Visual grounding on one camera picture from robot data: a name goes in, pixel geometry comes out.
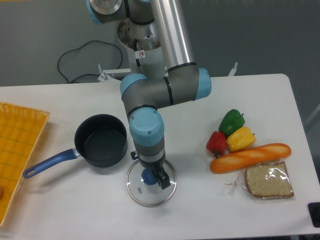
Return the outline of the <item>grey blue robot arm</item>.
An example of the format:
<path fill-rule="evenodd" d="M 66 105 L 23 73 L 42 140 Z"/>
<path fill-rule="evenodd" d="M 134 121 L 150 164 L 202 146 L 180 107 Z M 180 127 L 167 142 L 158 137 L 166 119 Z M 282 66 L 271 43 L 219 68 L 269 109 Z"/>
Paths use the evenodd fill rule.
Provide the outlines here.
<path fill-rule="evenodd" d="M 162 189 L 170 186 L 164 170 L 165 126 L 159 109 L 195 101 L 211 93 L 208 71 L 195 62 L 179 0 L 88 0 L 99 24 L 118 21 L 131 73 L 120 83 L 137 157 Z"/>

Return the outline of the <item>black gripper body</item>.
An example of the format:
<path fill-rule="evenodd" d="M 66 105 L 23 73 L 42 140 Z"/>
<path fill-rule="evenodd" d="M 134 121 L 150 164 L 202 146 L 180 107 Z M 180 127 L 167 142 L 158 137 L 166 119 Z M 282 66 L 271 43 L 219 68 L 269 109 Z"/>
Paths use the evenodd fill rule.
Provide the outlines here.
<path fill-rule="evenodd" d="M 162 156 L 161 158 L 157 159 L 156 161 L 146 161 L 142 158 L 142 156 L 139 157 L 140 164 L 145 168 L 149 169 L 151 171 L 154 171 L 155 173 L 165 172 L 165 169 L 163 167 L 163 164 L 166 160 L 165 156 Z"/>

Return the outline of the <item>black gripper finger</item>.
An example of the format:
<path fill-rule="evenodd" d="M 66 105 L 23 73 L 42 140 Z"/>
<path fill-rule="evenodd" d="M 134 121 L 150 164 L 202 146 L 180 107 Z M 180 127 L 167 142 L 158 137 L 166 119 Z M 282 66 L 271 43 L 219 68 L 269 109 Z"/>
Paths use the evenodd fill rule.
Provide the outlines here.
<path fill-rule="evenodd" d="M 158 184 L 162 190 L 168 188 L 171 185 L 170 177 L 163 168 L 158 169 L 155 172 L 155 178 L 157 179 Z"/>

